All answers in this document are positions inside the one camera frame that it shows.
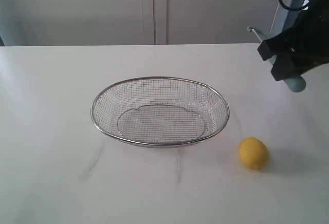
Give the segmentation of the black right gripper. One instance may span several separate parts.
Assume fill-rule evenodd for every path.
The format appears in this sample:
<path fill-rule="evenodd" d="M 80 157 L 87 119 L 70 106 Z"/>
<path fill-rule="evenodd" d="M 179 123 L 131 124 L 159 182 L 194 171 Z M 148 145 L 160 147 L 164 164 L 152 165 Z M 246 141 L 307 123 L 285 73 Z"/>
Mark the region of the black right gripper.
<path fill-rule="evenodd" d="M 271 74 L 276 81 L 300 77 L 328 63 L 328 0 L 318 0 L 300 12 L 294 25 L 265 39 L 258 47 L 263 61 L 276 60 Z"/>

